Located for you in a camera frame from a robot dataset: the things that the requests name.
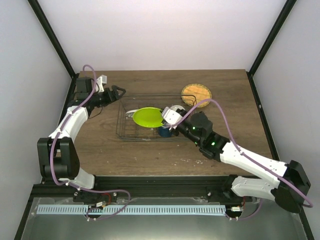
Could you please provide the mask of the dark blue mug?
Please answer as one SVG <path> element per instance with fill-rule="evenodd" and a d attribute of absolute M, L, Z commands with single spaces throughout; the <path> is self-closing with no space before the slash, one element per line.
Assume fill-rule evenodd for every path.
<path fill-rule="evenodd" d="M 162 138 L 171 138 L 173 136 L 178 136 L 179 133 L 172 127 L 160 126 L 157 128 L 158 135 Z"/>

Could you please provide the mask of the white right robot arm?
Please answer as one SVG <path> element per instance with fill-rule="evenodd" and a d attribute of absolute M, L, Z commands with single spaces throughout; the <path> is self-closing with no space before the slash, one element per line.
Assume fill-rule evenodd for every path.
<path fill-rule="evenodd" d="M 255 176 L 230 176 L 222 188 L 225 200 L 232 202 L 238 197 L 268 199 L 295 214 L 303 207 L 312 207 L 307 200 L 311 183 L 299 162 L 277 161 L 242 148 L 234 140 L 214 132 L 212 122 L 203 112 L 191 118 L 184 117 L 185 113 L 179 109 L 165 118 L 171 129 L 191 140 L 206 158 L 238 167 Z"/>

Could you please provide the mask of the lime green plate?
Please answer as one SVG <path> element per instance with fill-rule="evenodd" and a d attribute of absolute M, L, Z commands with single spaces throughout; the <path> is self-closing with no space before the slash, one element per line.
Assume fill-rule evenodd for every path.
<path fill-rule="evenodd" d="M 162 127 L 162 110 L 157 107 L 143 107 L 138 109 L 133 117 L 133 121 L 144 128 Z"/>

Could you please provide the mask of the black wire dish rack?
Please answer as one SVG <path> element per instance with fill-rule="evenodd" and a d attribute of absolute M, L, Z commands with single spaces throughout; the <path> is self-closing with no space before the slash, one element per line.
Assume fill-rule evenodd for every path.
<path fill-rule="evenodd" d="M 197 103 L 191 94 L 140 94 L 120 99 L 116 135 L 127 142 L 181 142 L 182 134 L 171 133 L 162 121 L 166 107 L 189 111 Z"/>

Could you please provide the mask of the white and teal bowl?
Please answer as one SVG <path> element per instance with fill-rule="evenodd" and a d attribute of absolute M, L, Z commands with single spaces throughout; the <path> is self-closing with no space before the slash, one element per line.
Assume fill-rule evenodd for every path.
<path fill-rule="evenodd" d="M 171 109 L 171 110 L 173 110 L 173 111 L 177 111 L 177 110 L 185 110 L 185 108 L 184 108 L 183 106 L 178 105 L 178 104 L 176 104 L 176 105 L 172 105 L 172 106 L 170 107 L 170 109 Z"/>

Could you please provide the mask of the white blue striped plate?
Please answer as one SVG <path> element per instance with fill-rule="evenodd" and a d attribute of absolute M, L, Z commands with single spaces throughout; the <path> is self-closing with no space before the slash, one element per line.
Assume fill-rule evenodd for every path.
<path fill-rule="evenodd" d="M 125 118 L 132 118 L 133 115 L 135 114 L 135 112 L 137 112 L 138 110 L 137 109 L 134 109 L 134 110 L 129 110 L 125 113 Z"/>

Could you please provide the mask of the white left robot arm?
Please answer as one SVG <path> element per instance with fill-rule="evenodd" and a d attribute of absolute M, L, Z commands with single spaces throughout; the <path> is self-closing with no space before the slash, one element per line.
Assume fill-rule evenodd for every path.
<path fill-rule="evenodd" d="M 102 189 L 95 185 L 95 176 L 80 167 L 74 141 L 94 109 L 102 109 L 125 95 L 124 88 L 116 85 L 105 87 L 106 83 L 105 75 L 96 80 L 90 77 L 77 78 L 65 116 L 53 133 L 37 142 L 41 176 L 53 180 L 57 185 L 85 189 L 84 195 L 91 202 L 101 198 Z"/>

